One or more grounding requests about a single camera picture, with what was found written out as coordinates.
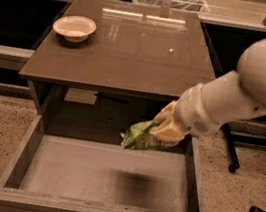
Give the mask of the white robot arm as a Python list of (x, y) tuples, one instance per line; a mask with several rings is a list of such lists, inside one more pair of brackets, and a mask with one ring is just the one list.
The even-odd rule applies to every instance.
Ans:
[(266, 115), (266, 39), (239, 57), (237, 69), (184, 91), (154, 118), (150, 135), (169, 146), (188, 134), (201, 137), (223, 124)]

